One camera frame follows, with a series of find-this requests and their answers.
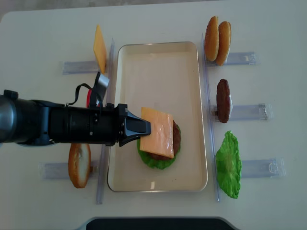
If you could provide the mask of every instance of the lettuce leaf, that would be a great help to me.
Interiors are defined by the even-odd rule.
[[[241,187],[242,162],[237,138],[231,131],[225,133],[220,149],[215,155],[217,181],[220,188],[231,198],[238,198]]]
[[[179,149],[178,149],[178,153],[175,155],[175,157],[173,159],[170,159],[170,160],[167,160],[167,161],[163,161],[163,160],[155,160],[155,159],[152,159],[147,152],[144,152],[144,151],[141,151],[140,150],[140,139],[137,140],[137,147],[138,147],[138,152],[139,152],[139,155],[142,159],[142,161],[149,167],[151,168],[157,168],[157,169],[165,169],[167,168],[168,166],[170,166],[175,160],[176,160],[176,157],[178,155],[178,153],[180,152],[180,147],[179,146]]]

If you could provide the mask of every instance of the black cable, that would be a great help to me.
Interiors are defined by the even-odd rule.
[[[97,97],[97,99],[99,101],[99,104],[100,104],[100,106],[99,106],[99,113],[101,114],[102,100],[101,100],[101,97],[100,97],[99,93],[96,90],[94,90],[93,88],[91,88],[88,84],[85,84],[85,83],[77,86],[76,93],[75,93],[75,101],[73,103],[68,103],[68,105],[73,105],[73,104],[75,104],[77,102],[81,86],[84,86],[85,88],[91,90],[92,93],[94,92],[96,94],[96,97]]]

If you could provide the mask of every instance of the yellow cheese slice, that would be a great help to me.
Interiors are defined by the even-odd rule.
[[[100,72],[104,74],[106,70],[106,46],[99,25],[97,25],[95,32],[94,53]]]
[[[151,134],[141,137],[140,150],[174,158],[173,116],[150,108],[141,109],[141,118],[151,124]]]

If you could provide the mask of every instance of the white tray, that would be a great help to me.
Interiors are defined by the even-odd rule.
[[[173,115],[181,150],[164,170],[152,169],[136,141],[110,150],[108,185],[117,192],[200,191],[207,184],[197,49],[192,42],[123,46],[118,52],[115,106],[141,116],[141,107]]]

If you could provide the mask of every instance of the bun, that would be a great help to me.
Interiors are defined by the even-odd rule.
[[[229,22],[222,22],[219,25],[219,43],[219,52],[215,63],[222,66],[228,57],[231,43],[231,24]]]
[[[84,188],[90,176],[91,149],[89,144],[71,144],[68,158],[68,174],[76,188]]]
[[[219,51],[219,27],[218,17],[213,16],[206,30],[205,36],[205,54],[209,61],[214,61]]]

